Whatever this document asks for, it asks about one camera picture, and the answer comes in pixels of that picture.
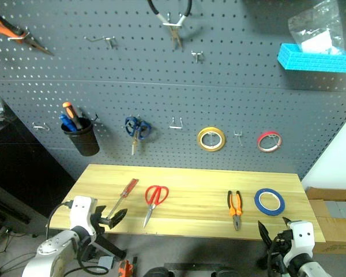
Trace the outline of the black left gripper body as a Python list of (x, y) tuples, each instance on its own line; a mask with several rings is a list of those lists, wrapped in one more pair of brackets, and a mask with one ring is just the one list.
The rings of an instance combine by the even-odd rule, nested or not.
[(93, 215), (93, 228), (95, 229), (97, 234), (104, 234), (106, 227), (109, 229), (112, 228), (111, 220), (102, 218), (100, 214)]

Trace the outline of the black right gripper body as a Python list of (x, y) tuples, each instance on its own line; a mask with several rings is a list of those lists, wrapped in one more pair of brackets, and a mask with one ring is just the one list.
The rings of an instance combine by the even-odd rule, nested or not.
[(273, 240), (273, 252), (288, 253), (291, 249), (291, 230), (285, 230), (277, 234)]

